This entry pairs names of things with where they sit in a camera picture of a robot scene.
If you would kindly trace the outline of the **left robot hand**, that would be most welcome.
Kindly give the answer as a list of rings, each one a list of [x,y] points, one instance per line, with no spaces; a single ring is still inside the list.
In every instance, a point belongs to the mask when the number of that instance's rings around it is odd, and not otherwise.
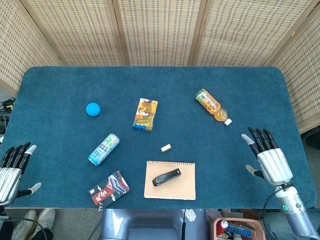
[[[25,173],[30,157],[37,149],[30,142],[17,147],[10,147],[0,160],[0,206],[7,207],[15,199],[32,195],[41,186],[38,182],[34,186],[20,190],[20,181]]]

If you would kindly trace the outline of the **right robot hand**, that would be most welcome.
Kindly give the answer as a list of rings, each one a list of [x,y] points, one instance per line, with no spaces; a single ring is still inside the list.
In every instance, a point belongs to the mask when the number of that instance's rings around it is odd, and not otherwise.
[[[252,137],[246,134],[242,134],[241,137],[250,147],[261,169],[255,169],[247,164],[246,170],[256,177],[265,179],[274,187],[289,184],[293,173],[273,135],[265,128],[261,130],[249,127],[248,130]]]

